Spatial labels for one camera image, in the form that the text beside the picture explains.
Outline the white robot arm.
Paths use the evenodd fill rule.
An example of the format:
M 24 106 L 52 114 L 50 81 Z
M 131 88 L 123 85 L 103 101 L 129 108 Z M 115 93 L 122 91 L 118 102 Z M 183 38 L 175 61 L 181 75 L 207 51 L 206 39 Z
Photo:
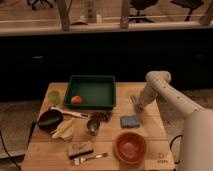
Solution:
M 184 119 L 177 171 L 213 171 L 213 110 L 173 88 L 168 71 L 149 71 L 145 80 L 140 107 L 144 109 L 160 94 Z

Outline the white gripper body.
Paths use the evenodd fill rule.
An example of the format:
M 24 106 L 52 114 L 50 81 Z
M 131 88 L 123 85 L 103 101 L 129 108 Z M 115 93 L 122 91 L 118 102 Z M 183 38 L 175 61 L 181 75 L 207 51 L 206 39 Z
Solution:
M 140 91 L 138 104 L 141 108 L 145 108 L 148 104 L 152 103 L 156 97 L 157 92 L 149 84 L 146 84 L 144 89 Z

